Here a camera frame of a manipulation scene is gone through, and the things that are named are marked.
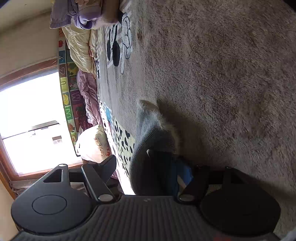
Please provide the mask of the colourful alphabet foam mat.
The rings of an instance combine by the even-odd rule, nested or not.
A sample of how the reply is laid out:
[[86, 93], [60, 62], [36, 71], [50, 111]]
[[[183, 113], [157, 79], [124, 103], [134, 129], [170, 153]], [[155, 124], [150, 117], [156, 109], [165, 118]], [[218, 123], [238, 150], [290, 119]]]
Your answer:
[[78, 112], [79, 108], [82, 107], [82, 97], [76, 79], [78, 67], [70, 56], [70, 49], [61, 28], [58, 37], [60, 89], [71, 142], [76, 145], [80, 127]]

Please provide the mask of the beige cartoon mouse blanket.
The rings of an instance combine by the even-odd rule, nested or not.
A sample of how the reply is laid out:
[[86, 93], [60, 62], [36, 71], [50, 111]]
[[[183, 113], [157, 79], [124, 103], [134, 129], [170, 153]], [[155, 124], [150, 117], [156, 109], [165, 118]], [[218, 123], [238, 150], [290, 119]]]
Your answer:
[[279, 202], [295, 228], [295, 2], [104, 1], [99, 98], [136, 135], [155, 104], [195, 164], [231, 166]]

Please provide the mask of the brown framed window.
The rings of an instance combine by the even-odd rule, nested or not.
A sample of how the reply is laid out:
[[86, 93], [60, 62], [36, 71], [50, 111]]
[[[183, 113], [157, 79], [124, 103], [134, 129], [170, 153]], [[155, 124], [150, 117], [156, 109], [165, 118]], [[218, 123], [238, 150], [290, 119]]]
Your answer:
[[16, 181], [82, 163], [67, 126], [58, 66], [1, 86], [1, 173], [13, 191]]

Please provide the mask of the grey knit sweater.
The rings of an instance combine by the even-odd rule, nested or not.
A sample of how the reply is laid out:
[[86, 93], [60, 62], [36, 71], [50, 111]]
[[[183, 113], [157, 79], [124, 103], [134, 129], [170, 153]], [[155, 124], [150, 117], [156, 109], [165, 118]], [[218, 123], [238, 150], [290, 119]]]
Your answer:
[[177, 193], [176, 157], [180, 140], [159, 108], [146, 100], [137, 104], [137, 130], [129, 179], [136, 195], [173, 196]]

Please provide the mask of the purple crumpled quilt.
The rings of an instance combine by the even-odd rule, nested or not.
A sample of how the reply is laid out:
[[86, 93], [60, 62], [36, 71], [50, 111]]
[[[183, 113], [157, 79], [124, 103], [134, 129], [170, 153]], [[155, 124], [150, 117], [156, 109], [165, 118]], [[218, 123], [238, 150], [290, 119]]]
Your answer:
[[99, 112], [96, 79], [92, 73], [87, 73], [79, 69], [76, 80], [85, 103], [85, 116], [82, 118], [81, 123], [82, 130], [101, 125], [102, 120]]

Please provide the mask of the cream yellow quilt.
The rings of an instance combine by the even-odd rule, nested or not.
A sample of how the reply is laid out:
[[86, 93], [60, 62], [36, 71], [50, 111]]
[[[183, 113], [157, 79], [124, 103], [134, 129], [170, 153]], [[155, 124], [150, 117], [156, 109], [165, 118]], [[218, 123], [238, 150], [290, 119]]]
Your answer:
[[97, 30], [84, 30], [77, 28], [74, 24], [62, 27], [65, 35], [70, 56], [77, 67], [86, 73], [93, 74], [97, 78], [97, 68], [95, 61], [96, 54], [96, 35]]

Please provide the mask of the white plastic bag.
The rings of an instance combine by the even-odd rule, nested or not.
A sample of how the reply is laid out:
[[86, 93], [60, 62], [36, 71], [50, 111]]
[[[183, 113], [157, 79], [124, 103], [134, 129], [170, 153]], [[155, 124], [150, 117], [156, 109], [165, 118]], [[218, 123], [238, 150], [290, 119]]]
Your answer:
[[103, 162], [112, 155], [103, 125], [86, 129], [78, 137], [75, 151], [85, 161]]

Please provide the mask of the lilac folded garment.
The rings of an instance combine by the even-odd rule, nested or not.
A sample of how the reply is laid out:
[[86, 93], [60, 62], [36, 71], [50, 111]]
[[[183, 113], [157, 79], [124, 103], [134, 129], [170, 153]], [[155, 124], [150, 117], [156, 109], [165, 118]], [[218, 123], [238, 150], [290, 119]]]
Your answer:
[[55, 0], [53, 1], [50, 28], [57, 29], [74, 24], [79, 29], [98, 29], [122, 22], [120, 1]]

